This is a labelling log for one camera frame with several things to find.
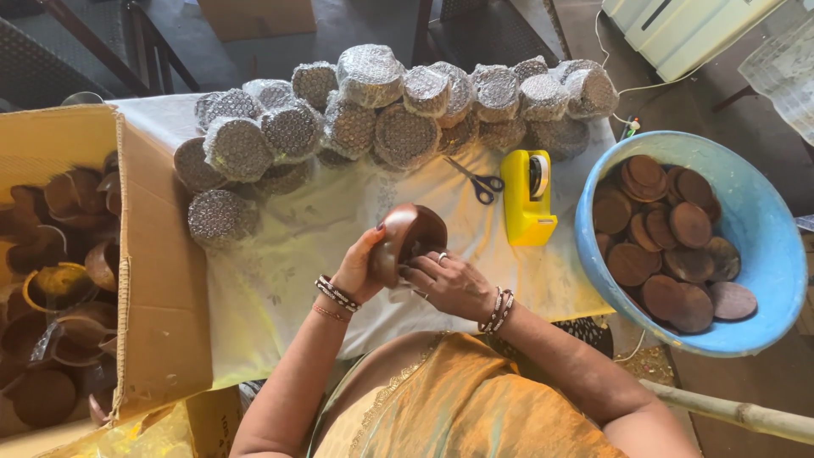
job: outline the woman's left hand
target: woman's left hand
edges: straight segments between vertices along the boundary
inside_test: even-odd
[[[330,279],[340,291],[350,296],[355,303],[362,305],[384,287],[383,284],[367,275],[367,260],[370,249],[384,237],[384,223],[372,227],[361,235],[345,254],[339,270]]]

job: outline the tape roll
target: tape roll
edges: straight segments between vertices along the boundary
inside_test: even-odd
[[[541,197],[545,192],[545,189],[549,186],[549,179],[551,176],[551,172],[549,169],[549,162],[545,159],[545,156],[535,155],[528,158],[529,162],[529,169],[534,167],[535,169],[539,167],[540,169],[540,181],[539,184],[533,186],[531,191],[532,197]]]

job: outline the bangle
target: bangle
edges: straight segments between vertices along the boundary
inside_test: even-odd
[[[337,304],[345,307],[351,313],[359,311],[361,306],[354,301],[348,299],[348,295],[339,291],[333,284],[330,284],[330,277],[327,275],[320,275],[317,281],[313,282],[323,294],[330,297],[330,299]]]
[[[509,310],[511,310],[512,304],[514,304],[514,293],[511,292],[511,289],[507,289],[505,293],[509,294],[509,298],[506,300],[506,308],[503,309],[503,316],[497,322],[497,324],[495,324],[495,328],[492,330],[492,333],[495,333],[498,329],[500,329],[506,317],[509,316]]]
[[[338,313],[334,313],[332,311],[325,310],[322,307],[318,306],[317,304],[314,304],[313,306],[311,306],[311,308],[314,309],[314,311],[316,311],[319,315],[324,315],[324,316],[327,316],[328,318],[335,319],[336,321],[339,321],[340,323],[350,323],[351,322],[350,319],[342,318],[342,315],[340,315]]]
[[[495,320],[497,320],[497,312],[500,311],[501,305],[503,304],[503,288],[500,286],[497,286],[496,288],[497,300],[495,301],[495,310],[492,312],[492,316],[489,317],[489,322],[487,324],[478,323],[478,330],[487,334],[492,333],[492,327],[495,325]]]

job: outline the bubble-wrapped disc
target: bubble-wrapped disc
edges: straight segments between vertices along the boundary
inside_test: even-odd
[[[294,94],[305,99],[319,111],[328,106],[328,93],[339,89],[336,82],[336,65],[325,61],[313,64],[300,64],[294,69],[291,77]]]
[[[560,84],[565,84],[565,80],[568,79],[573,72],[577,70],[591,70],[594,68],[602,68],[602,66],[587,59],[564,60],[560,62],[556,68],[553,68],[550,73],[559,80]]]
[[[404,76],[405,108],[421,116],[442,117],[449,103],[449,77],[419,65]]]
[[[207,110],[208,124],[218,117],[245,117],[257,119],[263,112],[260,102],[245,90],[229,89]]]
[[[204,137],[189,139],[175,150],[175,173],[191,192],[218,189],[229,180],[206,163]]]
[[[520,116],[527,121],[559,121],[568,108],[568,91],[549,74],[520,85]]]
[[[562,162],[582,154],[591,134],[588,125],[566,116],[560,121],[529,121],[528,137],[533,149],[545,149],[552,162]]]
[[[263,178],[254,183],[258,193],[264,197],[282,196],[300,189],[310,178],[309,163],[272,165]]]
[[[525,136],[526,125],[520,117],[503,122],[480,123],[480,142],[487,148],[508,152],[515,149]]]
[[[388,164],[384,159],[382,159],[381,157],[379,157],[378,154],[376,154],[375,150],[371,149],[370,152],[368,152],[367,157],[368,159],[370,159],[371,162],[373,162],[373,165],[376,165],[377,167],[387,172],[390,172],[391,174],[402,174],[406,171]]]
[[[438,124],[448,129],[463,121],[475,102],[475,87],[472,80],[460,68],[446,62],[435,62],[430,69],[449,77],[449,102],[446,113],[438,118]]]
[[[376,154],[399,169],[417,169],[437,156],[440,139],[435,119],[408,112],[401,103],[385,108],[376,118]]]
[[[475,106],[484,122],[514,119],[520,106],[520,84],[505,65],[480,65],[472,73],[477,92]]]
[[[317,153],[319,163],[331,170],[341,170],[349,165],[356,163],[356,160],[348,159],[345,156],[337,153],[336,151],[328,148],[322,149]]]
[[[601,68],[577,70],[566,79],[565,84],[571,96],[568,115],[574,119],[591,121],[608,117],[619,106],[619,93],[607,72]]]
[[[253,236],[260,221],[254,202],[224,190],[196,195],[187,215],[192,239],[216,249],[232,247]]]
[[[517,75],[520,83],[523,84],[523,81],[526,81],[530,77],[535,75],[545,75],[548,73],[549,65],[545,63],[545,59],[543,59],[542,55],[538,55],[533,59],[524,60],[523,62],[515,65],[511,68],[511,71]]]
[[[251,120],[219,117],[203,141],[206,163],[230,181],[254,183],[274,162],[260,127]]]
[[[308,159],[317,151],[323,120],[304,100],[272,110],[260,122],[263,136],[277,162],[293,163]]]
[[[325,110],[323,144],[351,160],[359,159],[373,147],[376,110],[339,97],[333,90]]]
[[[478,116],[470,111],[463,121],[449,129],[441,129],[441,141],[438,152],[446,156],[457,156],[470,151],[478,144],[480,134],[480,121]]]
[[[401,97],[405,67],[389,46],[360,45],[339,56],[339,93],[365,108],[386,107]]]
[[[295,98],[291,83],[285,80],[251,80],[243,84],[243,90],[255,97],[266,111],[283,108]]]
[[[210,92],[201,95],[198,101],[195,102],[195,119],[198,120],[198,127],[206,131],[209,128],[209,118],[207,112],[209,108],[215,103],[224,93],[223,92]]]

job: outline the table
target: table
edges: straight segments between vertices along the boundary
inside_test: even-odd
[[[173,154],[199,136],[197,95],[111,102],[126,119]],[[313,281],[332,275],[347,248],[394,205],[414,202],[447,223],[449,248],[475,264],[519,302],[550,320],[611,313],[585,277],[574,243],[574,212],[597,158],[615,143],[607,120],[590,124],[588,150],[552,167],[552,211],[558,227],[544,247],[512,247],[502,196],[481,205],[468,178],[441,159],[412,174],[389,174],[360,163],[340,171],[315,167],[309,184],[260,206],[255,241],[208,253],[213,389],[266,378],[317,296]],[[495,174],[500,157],[478,149],[457,160],[476,174]],[[399,335],[421,330],[475,332],[476,324],[445,315],[407,288],[382,291],[356,314],[339,357],[362,355]]]

